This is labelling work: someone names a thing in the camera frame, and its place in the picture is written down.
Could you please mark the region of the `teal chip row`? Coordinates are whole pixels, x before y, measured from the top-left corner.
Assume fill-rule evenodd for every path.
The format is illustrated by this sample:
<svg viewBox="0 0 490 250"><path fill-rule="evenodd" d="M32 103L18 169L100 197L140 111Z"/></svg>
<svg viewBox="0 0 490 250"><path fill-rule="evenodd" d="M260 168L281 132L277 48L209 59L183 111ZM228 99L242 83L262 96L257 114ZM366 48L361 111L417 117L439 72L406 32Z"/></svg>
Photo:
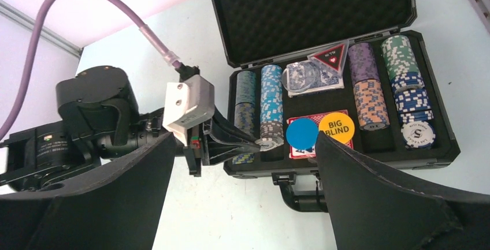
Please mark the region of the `teal chip row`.
<svg viewBox="0 0 490 250"><path fill-rule="evenodd" d="M254 135L256 75L252 71L237 74L234 125L242 132Z"/></svg>

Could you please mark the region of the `red card deck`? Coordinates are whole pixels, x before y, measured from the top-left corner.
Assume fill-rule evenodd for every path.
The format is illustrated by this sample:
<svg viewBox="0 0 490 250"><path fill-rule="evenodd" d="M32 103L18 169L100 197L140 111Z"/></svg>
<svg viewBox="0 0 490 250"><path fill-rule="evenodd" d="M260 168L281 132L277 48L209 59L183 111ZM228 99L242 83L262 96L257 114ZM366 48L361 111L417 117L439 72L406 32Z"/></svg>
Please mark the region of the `red card deck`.
<svg viewBox="0 0 490 250"><path fill-rule="evenodd" d="M309 118L309 119L313 120L317 125L319 125L319 123L322 120L322 118L325 115L327 115L329 113L332 113L332 112L341 112L341 113L344 113L344 114L347 114L348 115L348 111L347 110L338 110L338 111L330 111L330 112L326 112L326 113L317 113L317 114L304 115L304 116L300 116L300 117L292 117L292 118L287 119L287 128L288 128L289 124L292 121L297 120L299 118ZM350 147L350 148L353 148L354 147L354 144L353 144L352 139L351 139L351 141L349 141L345 145L348 146L348 147ZM297 150L297 149L295 149L295 148L293 148L293 147L291 147L289 145L289 158L290 159L307 159L307 158L315 158L315 156L316 156L316 154L315 154L315 145L314 145L313 148L311 148L309 150Z"/></svg>

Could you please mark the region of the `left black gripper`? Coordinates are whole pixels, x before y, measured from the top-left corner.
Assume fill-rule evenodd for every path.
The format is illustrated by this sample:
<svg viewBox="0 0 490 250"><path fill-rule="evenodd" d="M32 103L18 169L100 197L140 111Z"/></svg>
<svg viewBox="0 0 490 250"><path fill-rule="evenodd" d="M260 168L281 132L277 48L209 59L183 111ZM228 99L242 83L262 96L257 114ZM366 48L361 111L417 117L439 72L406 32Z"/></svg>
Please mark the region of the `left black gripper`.
<svg viewBox="0 0 490 250"><path fill-rule="evenodd" d="M145 114L145 143L153 143L157 138L171 133L162 126L164 109L157 109ZM185 157L189 175L200 177L205 157L203 124L184 132L186 143L176 135L176 156ZM241 131L228 121L215 106L215 111L208 123L208 165L214 166L241 154L259 152L261 147L256 138Z"/></svg>

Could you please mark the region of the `blue card deck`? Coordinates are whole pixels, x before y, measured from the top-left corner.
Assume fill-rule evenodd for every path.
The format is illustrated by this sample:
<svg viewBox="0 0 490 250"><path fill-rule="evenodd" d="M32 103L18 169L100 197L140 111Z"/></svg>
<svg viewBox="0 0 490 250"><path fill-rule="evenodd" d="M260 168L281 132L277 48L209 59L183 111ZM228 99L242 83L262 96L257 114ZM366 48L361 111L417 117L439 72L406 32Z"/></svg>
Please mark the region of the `blue card deck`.
<svg viewBox="0 0 490 250"><path fill-rule="evenodd" d="M301 95L307 95L307 94L313 94L318 92L344 88L344 81L342 78L340 79L338 77L333 76L331 73L327 72L325 69L321 69L319 66L318 68L320 70L320 75L317 78L316 83L311 89L308 89L307 91L300 92L300 93L288 92L288 96L290 98L293 98Z"/></svg>

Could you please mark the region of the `black poker set case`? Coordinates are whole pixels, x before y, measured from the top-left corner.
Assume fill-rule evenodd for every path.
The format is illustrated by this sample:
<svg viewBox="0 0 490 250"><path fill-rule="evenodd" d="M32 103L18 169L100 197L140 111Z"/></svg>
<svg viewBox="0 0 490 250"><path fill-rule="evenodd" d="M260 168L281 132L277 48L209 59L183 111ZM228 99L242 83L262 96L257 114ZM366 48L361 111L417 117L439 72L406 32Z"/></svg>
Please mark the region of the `black poker set case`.
<svg viewBox="0 0 490 250"><path fill-rule="evenodd" d="M317 175L312 128L343 113L348 147L397 169L435 169L460 153L423 37L409 30L415 0L211 0L230 78L228 117L266 151L234 156L224 171L270 177L288 207L326 211L319 195L292 189Z"/></svg>

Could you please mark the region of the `triangular all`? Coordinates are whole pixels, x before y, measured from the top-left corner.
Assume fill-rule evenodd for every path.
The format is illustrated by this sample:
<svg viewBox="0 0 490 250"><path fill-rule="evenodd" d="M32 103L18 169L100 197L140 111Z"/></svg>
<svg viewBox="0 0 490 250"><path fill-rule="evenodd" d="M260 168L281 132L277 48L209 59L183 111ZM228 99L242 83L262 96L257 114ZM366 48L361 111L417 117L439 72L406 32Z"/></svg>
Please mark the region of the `triangular all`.
<svg viewBox="0 0 490 250"><path fill-rule="evenodd" d="M341 79L343 77L349 43L349 40L344 40L329 45L324 50L308 55L307 59L321 69L325 69L333 76Z"/></svg>

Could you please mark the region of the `green blue chip row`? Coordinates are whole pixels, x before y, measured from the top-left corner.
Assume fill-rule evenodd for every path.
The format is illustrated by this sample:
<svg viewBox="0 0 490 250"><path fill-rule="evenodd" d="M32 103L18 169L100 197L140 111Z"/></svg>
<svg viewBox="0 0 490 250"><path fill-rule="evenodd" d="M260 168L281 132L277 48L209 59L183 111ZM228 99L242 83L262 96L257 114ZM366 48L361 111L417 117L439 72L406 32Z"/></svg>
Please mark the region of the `green blue chip row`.
<svg viewBox="0 0 490 250"><path fill-rule="evenodd" d="M435 116L409 38L404 35L388 37L381 43L381 50L405 147L431 148L436 132L429 121Z"/></svg>

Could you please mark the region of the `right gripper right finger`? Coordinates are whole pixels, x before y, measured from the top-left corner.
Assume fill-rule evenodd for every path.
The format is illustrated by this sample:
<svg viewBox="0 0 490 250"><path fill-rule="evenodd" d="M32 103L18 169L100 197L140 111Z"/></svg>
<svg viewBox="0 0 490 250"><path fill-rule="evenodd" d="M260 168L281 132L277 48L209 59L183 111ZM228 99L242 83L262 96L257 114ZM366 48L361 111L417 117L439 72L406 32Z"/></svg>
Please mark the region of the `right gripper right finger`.
<svg viewBox="0 0 490 250"><path fill-rule="evenodd" d="M489 196L430 182L320 133L315 145L338 249L488 249Z"/></svg>

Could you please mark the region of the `yellow round button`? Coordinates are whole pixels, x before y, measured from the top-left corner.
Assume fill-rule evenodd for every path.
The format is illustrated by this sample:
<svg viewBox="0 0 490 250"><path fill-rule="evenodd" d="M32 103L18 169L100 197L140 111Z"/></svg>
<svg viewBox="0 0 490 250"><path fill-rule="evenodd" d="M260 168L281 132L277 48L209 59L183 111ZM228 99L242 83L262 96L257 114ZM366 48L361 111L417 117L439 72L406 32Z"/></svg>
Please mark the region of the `yellow round button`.
<svg viewBox="0 0 490 250"><path fill-rule="evenodd" d="M327 136L346 144L354 137L355 124L351 117L341 112L332 112L325 115L318 128Z"/></svg>

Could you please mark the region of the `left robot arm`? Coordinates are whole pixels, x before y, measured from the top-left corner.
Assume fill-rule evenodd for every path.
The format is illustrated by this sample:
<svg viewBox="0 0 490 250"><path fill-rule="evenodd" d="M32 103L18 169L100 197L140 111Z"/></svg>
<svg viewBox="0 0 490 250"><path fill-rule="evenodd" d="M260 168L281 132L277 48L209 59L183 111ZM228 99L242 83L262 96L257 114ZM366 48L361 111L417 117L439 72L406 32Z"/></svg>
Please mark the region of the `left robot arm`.
<svg viewBox="0 0 490 250"><path fill-rule="evenodd" d="M260 150L253 135L229 122L214 103L214 86L196 67L179 69L181 81L169 83L162 108L142 114L127 74L97 66L56 86L58 122L14 133L1 143L8 149L1 185L39 191L87 172L171 133L177 154L190 174Z"/></svg>

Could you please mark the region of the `purple brown chip row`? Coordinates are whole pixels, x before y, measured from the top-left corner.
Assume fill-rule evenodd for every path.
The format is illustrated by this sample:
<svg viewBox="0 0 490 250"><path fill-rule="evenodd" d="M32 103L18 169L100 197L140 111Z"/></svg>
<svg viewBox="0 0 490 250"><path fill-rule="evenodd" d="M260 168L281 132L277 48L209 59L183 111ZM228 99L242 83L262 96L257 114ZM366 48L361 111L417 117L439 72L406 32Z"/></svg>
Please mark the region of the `purple brown chip row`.
<svg viewBox="0 0 490 250"><path fill-rule="evenodd" d="M373 49L358 43L348 49L354 101L361 130L375 131L390 125Z"/></svg>

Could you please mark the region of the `light blue chip row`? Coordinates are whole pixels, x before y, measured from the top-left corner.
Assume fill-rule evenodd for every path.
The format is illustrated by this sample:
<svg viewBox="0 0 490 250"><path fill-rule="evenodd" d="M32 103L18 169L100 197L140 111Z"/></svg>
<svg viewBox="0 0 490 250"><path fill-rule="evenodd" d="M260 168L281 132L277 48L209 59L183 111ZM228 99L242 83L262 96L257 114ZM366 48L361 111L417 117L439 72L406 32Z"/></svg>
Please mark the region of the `light blue chip row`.
<svg viewBox="0 0 490 250"><path fill-rule="evenodd" d="M261 69L260 123L283 121L282 69L266 65Z"/></svg>

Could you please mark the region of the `grey poker chip stack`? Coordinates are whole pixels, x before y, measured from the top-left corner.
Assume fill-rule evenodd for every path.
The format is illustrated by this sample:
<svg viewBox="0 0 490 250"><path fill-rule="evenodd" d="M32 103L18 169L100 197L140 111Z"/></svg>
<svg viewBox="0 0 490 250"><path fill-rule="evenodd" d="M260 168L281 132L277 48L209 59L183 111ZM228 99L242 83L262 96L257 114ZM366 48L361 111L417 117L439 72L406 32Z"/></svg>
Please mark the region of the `grey poker chip stack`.
<svg viewBox="0 0 490 250"><path fill-rule="evenodd" d="M261 152L278 148L284 144L283 123L280 121L266 121L260 124L260 138L255 143L260 146Z"/></svg>

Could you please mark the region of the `blue round button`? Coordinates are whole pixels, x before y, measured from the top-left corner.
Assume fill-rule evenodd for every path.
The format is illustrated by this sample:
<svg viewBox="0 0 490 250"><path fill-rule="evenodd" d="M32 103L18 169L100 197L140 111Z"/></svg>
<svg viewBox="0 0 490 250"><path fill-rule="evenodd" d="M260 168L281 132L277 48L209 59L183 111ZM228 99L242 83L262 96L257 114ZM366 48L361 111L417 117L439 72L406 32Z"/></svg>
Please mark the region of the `blue round button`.
<svg viewBox="0 0 490 250"><path fill-rule="evenodd" d="M288 144L297 150L309 150L314 147L318 136L318 125L309 118L292 121L286 130Z"/></svg>

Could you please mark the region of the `clear round dealer button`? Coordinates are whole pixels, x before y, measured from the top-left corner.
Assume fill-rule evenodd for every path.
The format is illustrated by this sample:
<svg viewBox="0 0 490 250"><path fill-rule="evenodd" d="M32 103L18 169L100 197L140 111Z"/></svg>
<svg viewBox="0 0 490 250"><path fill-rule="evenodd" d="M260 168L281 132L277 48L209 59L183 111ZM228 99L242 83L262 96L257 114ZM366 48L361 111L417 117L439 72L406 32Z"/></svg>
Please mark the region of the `clear round dealer button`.
<svg viewBox="0 0 490 250"><path fill-rule="evenodd" d="M320 75L317 65L310 61L288 64L283 70L281 82L283 87L292 93L305 92L311 89Z"/></svg>

